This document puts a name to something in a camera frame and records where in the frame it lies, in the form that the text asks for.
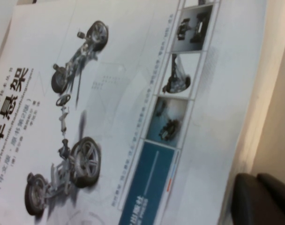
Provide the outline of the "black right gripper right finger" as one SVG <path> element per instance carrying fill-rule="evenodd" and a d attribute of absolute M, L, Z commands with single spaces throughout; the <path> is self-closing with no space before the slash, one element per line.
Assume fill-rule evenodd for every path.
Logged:
<path fill-rule="evenodd" d="M 267 173 L 259 173 L 257 179 L 265 186 L 282 211 L 285 211 L 285 183 Z"/>

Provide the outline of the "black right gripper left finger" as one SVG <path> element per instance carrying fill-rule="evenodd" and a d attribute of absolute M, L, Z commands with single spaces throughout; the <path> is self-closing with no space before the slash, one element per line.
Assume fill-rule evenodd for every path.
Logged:
<path fill-rule="evenodd" d="M 285 211 L 257 176 L 247 173 L 235 177 L 231 216 L 235 225 L 285 225 Z"/>

